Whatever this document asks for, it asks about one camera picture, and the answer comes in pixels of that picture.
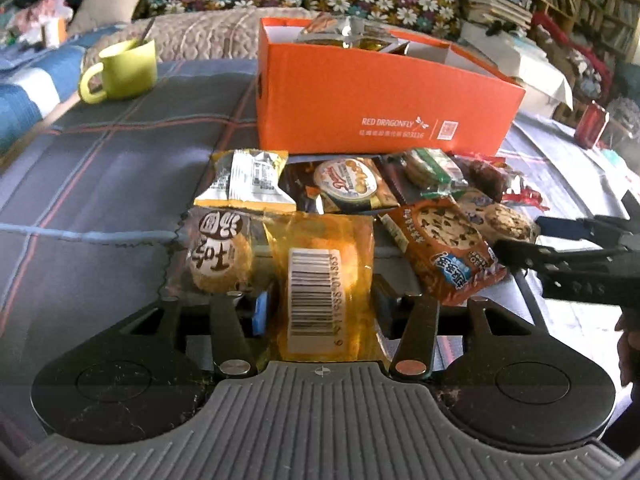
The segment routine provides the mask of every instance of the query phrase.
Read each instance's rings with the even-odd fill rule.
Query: red candy wrapper
[[[540,211],[549,208],[542,204],[542,193],[521,171],[514,170],[501,156],[487,156],[479,153],[449,153],[462,171],[466,180],[488,195],[494,202],[506,206],[533,206]]]

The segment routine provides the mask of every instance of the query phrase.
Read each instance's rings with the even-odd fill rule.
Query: yellow snack package
[[[193,201],[203,207],[234,207],[292,212],[296,202],[278,187],[289,154],[263,150],[231,150],[211,157],[212,183]]]
[[[283,289],[276,336],[282,358],[376,358],[372,218],[297,212],[274,216],[264,229]]]

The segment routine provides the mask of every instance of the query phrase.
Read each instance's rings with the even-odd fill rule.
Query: red cloth
[[[583,46],[574,43],[569,39],[569,37],[558,27],[556,22],[554,22],[550,17],[548,17],[544,12],[534,12],[533,18],[531,19],[531,26],[535,27],[537,25],[542,25],[554,41],[562,46],[568,46],[570,48],[574,48],[578,52],[584,55],[591,64],[594,69],[600,74],[602,81],[600,86],[602,87],[602,93],[600,95],[601,99],[605,99],[607,95],[609,95],[609,89],[611,88],[611,73],[607,68],[607,65],[604,64],[601,60],[599,60],[592,50],[588,48],[584,48]]]

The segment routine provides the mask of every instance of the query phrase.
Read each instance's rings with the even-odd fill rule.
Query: cookie package
[[[358,213],[398,207],[376,160],[334,158],[288,164],[280,179],[298,210],[308,213]]]
[[[284,360],[377,359],[373,218],[274,215],[264,223],[281,283],[276,341]]]
[[[480,190],[470,188],[456,195],[456,203],[489,245],[501,239],[535,243],[540,234],[533,220],[494,202]]]
[[[203,292],[246,290],[254,261],[249,215],[233,209],[194,208],[198,219],[190,235],[187,268]]]
[[[380,221],[425,290],[443,304],[460,304],[506,275],[489,245],[449,196],[399,207],[380,215]]]
[[[514,170],[500,156],[478,153],[449,154],[469,184],[478,188],[494,202],[507,206],[533,206],[548,211],[543,205],[542,193],[521,171]]]
[[[424,198],[437,198],[468,187],[462,171],[445,152],[436,148],[415,148],[401,155],[407,178]]]
[[[402,55],[409,45],[408,41],[399,40],[377,22],[328,12],[316,16],[300,32],[296,42]]]
[[[279,187],[287,152],[231,150],[211,157],[211,183],[194,200],[204,207],[233,207],[271,212],[293,212],[296,203]]]

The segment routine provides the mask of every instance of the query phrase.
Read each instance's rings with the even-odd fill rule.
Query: mug
[[[89,67],[78,84],[82,101],[96,104],[105,99],[128,99],[151,90],[158,80],[156,44],[128,40],[108,46],[98,54],[100,63]],[[89,79],[102,73],[102,90],[91,92]]]

